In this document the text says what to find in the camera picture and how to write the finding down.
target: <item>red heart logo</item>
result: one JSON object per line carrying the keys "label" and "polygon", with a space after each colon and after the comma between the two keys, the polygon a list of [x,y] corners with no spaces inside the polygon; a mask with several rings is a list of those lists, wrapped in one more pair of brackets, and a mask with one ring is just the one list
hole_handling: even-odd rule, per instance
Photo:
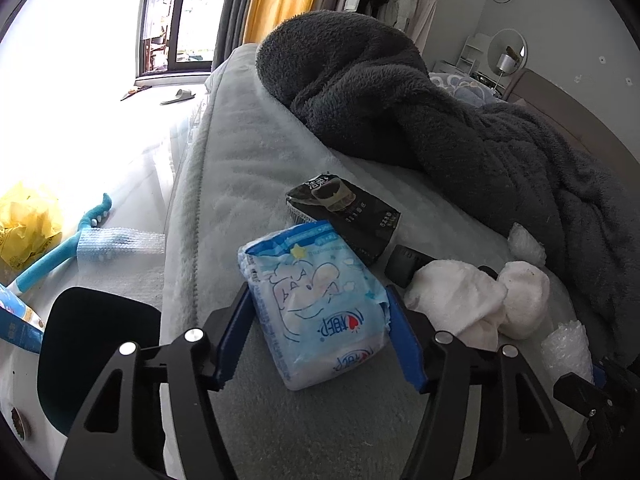
{"label": "red heart logo", "polygon": [[355,329],[359,324],[360,322],[358,321],[358,319],[353,316],[349,316],[349,330]]}

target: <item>gray wall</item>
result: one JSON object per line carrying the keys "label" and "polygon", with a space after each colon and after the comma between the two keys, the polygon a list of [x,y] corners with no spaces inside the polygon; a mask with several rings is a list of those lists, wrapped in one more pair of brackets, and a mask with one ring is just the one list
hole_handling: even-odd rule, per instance
{"label": "gray wall", "polygon": [[466,37],[476,32],[486,0],[440,0],[422,57],[429,70],[443,59],[452,64],[465,44]]}
{"label": "gray wall", "polygon": [[588,108],[640,160],[640,51],[609,0],[486,0],[478,32],[502,28],[526,39],[528,68]]}

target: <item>yellow star print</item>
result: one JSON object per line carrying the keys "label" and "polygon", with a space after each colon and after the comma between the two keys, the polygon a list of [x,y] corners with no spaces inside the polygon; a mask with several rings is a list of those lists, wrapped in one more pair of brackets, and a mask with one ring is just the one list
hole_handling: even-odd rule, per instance
{"label": "yellow star print", "polygon": [[306,249],[304,247],[300,247],[298,244],[295,244],[291,249],[291,256],[295,259],[299,260],[306,256]]}

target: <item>blue gripper pad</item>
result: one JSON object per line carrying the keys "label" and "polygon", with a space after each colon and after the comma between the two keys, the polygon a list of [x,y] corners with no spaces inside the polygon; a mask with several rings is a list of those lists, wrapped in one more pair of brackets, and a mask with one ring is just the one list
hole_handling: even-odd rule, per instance
{"label": "blue gripper pad", "polygon": [[422,348],[404,312],[402,312],[402,308],[396,301],[396,294],[391,287],[389,285],[386,288],[390,314],[389,338],[398,356],[405,380],[411,383],[421,394],[424,393],[429,382],[429,378],[424,373]]}
{"label": "blue gripper pad", "polygon": [[249,330],[254,322],[255,309],[254,300],[251,297],[249,288],[244,284],[242,289],[244,293],[240,298],[236,298],[234,304],[230,308],[236,311],[229,321],[228,328],[218,346],[218,357],[216,359],[216,373],[214,378],[220,387],[225,385],[227,381],[234,378],[238,360],[244,348],[244,342],[249,335]]}

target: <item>yellow plastic bag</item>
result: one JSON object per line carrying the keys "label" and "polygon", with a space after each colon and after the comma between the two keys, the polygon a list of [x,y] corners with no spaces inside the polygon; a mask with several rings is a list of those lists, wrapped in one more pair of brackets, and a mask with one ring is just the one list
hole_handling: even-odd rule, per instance
{"label": "yellow plastic bag", "polygon": [[47,189],[21,182],[0,198],[0,258],[23,270],[62,239],[58,199]]}

